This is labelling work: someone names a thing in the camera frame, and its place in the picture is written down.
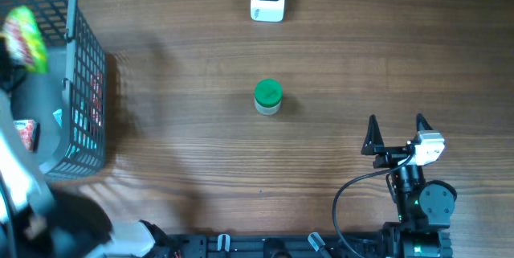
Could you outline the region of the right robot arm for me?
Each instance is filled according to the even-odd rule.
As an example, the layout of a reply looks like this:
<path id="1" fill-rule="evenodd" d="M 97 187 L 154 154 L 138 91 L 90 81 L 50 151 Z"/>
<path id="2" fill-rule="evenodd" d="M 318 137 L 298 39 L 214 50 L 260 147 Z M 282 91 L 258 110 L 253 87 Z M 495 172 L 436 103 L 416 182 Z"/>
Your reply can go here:
<path id="1" fill-rule="evenodd" d="M 451 258 L 451 238 L 445 232 L 455 210 L 456 189 L 441 180 L 427 181 L 422 168 L 436 162 L 445 149 L 443 135 L 422 114 L 416 116 L 414 138 L 404 146 L 387 147 L 377 118 L 369 117 L 361 153 L 374 156 L 373 167 L 389 171 L 386 183 L 398 211 L 398 221 L 378 232 L 370 257 Z"/>

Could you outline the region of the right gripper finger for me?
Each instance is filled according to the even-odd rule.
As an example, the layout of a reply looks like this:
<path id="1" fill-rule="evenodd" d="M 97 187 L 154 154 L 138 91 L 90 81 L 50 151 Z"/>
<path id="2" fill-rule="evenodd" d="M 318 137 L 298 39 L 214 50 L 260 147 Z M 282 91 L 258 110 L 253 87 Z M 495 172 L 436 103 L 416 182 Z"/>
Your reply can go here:
<path id="1" fill-rule="evenodd" d="M 427 122 L 426 118 L 421 113 L 418 113 L 416 115 L 416 129 L 418 132 L 420 132 L 420 131 L 431 131 L 433 128 Z"/>
<path id="2" fill-rule="evenodd" d="M 367 134 L 361 147 L 362 155 L 378 155 L 385 152 L 385 145 L 381 131 L 377 123 L 377 118 L 373 114 L 369 117 Z"/>

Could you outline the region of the red package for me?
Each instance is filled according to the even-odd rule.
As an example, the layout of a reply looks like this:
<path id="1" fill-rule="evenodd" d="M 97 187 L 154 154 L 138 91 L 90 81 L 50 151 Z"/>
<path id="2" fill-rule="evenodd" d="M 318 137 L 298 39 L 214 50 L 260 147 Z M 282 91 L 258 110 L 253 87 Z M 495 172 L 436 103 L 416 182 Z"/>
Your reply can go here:
<path id="1" fill-rule="evenodd" d="M 90 109 L 90 116 L 93 120 L 94 125 L 92 126 L 92 136 L 98 137 L 102 127 L 102 115 L 103 115 L 103 74 L 97 72 L 94 76 L 91 76 L 91 90 L 90 93 L 92 106 Z"/>

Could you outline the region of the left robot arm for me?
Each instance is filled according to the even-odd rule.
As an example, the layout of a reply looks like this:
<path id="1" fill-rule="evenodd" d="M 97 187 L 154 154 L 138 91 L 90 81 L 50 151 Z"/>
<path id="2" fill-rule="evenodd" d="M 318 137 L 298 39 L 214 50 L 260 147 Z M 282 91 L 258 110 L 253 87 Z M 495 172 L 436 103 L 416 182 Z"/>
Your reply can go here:
<path id="1" fill-rule="evenodd" d="M 144 220 L 112 223 L 93 200 L 54 188 L 14 127 L 1 92 L 3 257 L 172 257 L 173 242 Z"/>

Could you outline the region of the green Haribo candy bag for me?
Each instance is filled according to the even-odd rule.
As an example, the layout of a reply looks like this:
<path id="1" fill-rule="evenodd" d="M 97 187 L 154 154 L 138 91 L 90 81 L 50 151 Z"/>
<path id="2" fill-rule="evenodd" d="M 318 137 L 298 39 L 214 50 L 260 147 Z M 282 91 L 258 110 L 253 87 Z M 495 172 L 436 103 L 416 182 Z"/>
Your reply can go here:
<path id="1" fill-rule="evenodd" d="M 11 63 L 29 72 L 48 73 L 47 48 L 34 14 L 27 6 L 11 10 L 3 23 L 1 36 Z"/>

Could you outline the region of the light blue tissue packet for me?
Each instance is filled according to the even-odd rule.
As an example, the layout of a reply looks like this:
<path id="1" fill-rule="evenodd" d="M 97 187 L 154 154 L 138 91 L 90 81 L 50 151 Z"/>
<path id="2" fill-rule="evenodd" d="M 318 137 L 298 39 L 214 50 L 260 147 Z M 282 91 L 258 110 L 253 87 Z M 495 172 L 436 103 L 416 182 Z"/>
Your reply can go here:
<path id="1" fill-rule="evenodd" d="M 63 126 L 63 110 L 62 109 L 56 109 L 52 113 L 53 117 L 55 118 L 55 121 L 57 124 L 62 127 Z"/>

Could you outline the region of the green lid plastic jar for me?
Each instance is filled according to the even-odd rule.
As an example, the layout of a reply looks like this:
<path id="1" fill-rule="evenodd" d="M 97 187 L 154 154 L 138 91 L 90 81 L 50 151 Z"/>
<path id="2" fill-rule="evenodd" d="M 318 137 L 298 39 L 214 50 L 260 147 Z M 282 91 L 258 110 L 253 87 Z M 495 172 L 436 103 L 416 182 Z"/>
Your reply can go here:
<path id="1" fill-rule="evenodd" d="M 255 108 L 264 115 L 273 115 L 279 111 L 283 96 L 283 88 L 278 81 L 261 80 L 255 86 Z"/>

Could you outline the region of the small red snack packet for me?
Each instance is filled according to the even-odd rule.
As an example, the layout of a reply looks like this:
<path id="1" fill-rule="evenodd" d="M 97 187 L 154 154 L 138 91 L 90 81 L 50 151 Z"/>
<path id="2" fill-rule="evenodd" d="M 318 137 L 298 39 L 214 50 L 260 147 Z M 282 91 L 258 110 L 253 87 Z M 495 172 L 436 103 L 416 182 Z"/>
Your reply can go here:
<path id="1" fill-rule="evenodd" d="M 36 120 L 15 120 L 14 127 L 27 150 L 34 152 L 38 142 L 39 123 Z"/>

